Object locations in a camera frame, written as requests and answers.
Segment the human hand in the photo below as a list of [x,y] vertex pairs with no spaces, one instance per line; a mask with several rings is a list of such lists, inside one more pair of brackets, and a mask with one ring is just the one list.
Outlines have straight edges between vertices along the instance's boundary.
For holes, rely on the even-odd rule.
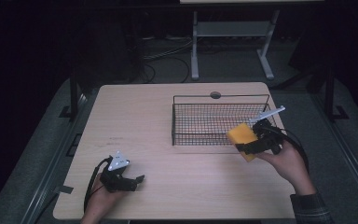
[[98,174],[92,187],[93,192],[81,219],[81,224],[98,223],[122,197],[127,195],[127,191],[109,192],[100,181],[101,174]]
[[289,181],[295,188],[297,195],[309,195],[316,193],[305,163],[292,144],[283,140],[282,150],[277,155],[267,152],[255,154],[257,158],[269,162],[278,174]]

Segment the sleeve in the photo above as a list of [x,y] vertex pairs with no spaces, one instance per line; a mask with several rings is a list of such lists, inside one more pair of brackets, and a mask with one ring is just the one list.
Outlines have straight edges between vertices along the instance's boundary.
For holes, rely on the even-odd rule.
[[290,195],[297,224],[335,223],[319,193],[297,196]]

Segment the cord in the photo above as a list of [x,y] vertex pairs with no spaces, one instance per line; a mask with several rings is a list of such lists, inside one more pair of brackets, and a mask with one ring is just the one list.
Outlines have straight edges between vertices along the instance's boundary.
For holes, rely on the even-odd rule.
[[110,161],[110,158],[106,158],[106,159],[104,159],[103,161],[101,161],[101,162],[98,164],[98,166],[96,166],[96,167],[94,168],[94,172],[92,173],[91,179],[89,180],[89,186],[87,187],[86,195],[85,195],[85,197],[84,197],[84,204],[83,204],[84,212],[86,212],[87,204],[89,203],[89,199],[90,199],[91,195],[95,192],[95,191],[94,191],[94,192],[91,193],[92,186],[94,185],[95,176],[97,176],[98,171],[100,170],[101,165],[102,165],[104,162],[109,162],[109,161]]
[[[185,83],[186,80],[188,79],[188,77],[190,76],[190,67],[188,66],[187,62],[185,62],[184,60],[180,59],[180,58],[175,58],[175,57],[164,57],[164,58],[159,58],[159,59],[155,59],[155,60],[150,60],[150,62],[153,62],[153,61],[156,61],[156,60],[164,60],[164,59],[174,59],[174,60],[177,60],[181,63],[183,63],[186,67],[186,76],[185,78],[180,82],[180,83]],[[156,74],[156,71],[155,69],[151,66],[151,65],[148,65],[149,67],[151,67],[154,71],[154,73]],[[155,77],[155,74],[153,75],[153,77],[147,82],[147,83],[150,83],[153,78]]]
[[192,43],[193,43],[193,41],[189,41],[189,42],[185,43],[183,46],[181,46],[179,48],[170,49],[170,50],[162,52],[160,54],[155,54],[155,55],[151,55],[151,56],[144,56],[144,59],[153,60],[153,59],[161,58],[161,57],[164,57],[164,56],[169,56],[169,55],[172,55],[174,53],[178,53],[178,52],[180,52],[182,50],[189,49],[191,47]]
[[285,132],[287,132],[287,133],[290,133],[290,135],[292,135],[292,136],[296,139],[296,141],[298,142],[298,144],[302,147],[302,144],[301,144],[300,140],[298,139],[298,137],[297,137],[294,133],[290,132],[290,131],[287,130],[287,129],[281,129],[281,131],[285,131]]
[[276,129],[273,128],[269,128],[269,127],[260,127],[259,129],[262,130],[266,130],[272,133],[276,133],[277,135],[279,135],[281,138],[283,138],[284,140],[286,140],[287,142],[289,142],[290,144],[293,145],[293,147],[295,147],[295,149],[298,151],[298,153],[300,154],[301,158],[304,161],[305,167],[307,169],[307,172],[310,173],[310,166],[309,166],[309,161],[308,161],[308,157],[307,154],[305,153],[304,148],[301,146],[301,143],[296,142],[295,140],[293,140],[293,138],[289,137],[288,135],[278,132]]
[[156,69],[154,69],[153,66],[149,65],[149,64],[145,64],[145,67],[149,67],[152,71],[153,71],[153,75],[152,77],[149,79],[149,76],[147,75],[146,72],[142,72],[140,74],[141,80],[144,82],[144,84],[148,84],[148,83],[152,83],[153,79],[156,76]]
[[103,187],[103,185],[100,186],[99,188],[97,188],[96,190],[94,190],[94,191],[91,193],[90,197],[91,197],[95,192],[97,192],[98,190],[100,190],[102,187]]

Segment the metal wire basket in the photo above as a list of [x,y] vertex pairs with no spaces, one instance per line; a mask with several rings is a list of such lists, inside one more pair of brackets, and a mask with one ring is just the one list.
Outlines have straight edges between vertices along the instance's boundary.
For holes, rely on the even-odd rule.
[[[172,145],[230,145],[226,133],[240,123],[252,128],[255,123],[249,119],[269,110],[268,101],[267,94],[220,95],[213,92],[211,95],[173,96]],[[276,126],[272,116],[268,119]]]

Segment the sponge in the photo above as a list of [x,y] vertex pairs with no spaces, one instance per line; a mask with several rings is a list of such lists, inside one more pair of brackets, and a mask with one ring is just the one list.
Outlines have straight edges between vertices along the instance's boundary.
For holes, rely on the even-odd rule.
[[[245,123],[238,125],[237,127],[231,129],[227,132],[227,137],[230,142],[235,144],[247,144],[257,140],[257,136],[254,134],[251,128]],[[252,161],[255,158],[254,154],[246,154],[241,151],[240,154],[247,160]]]

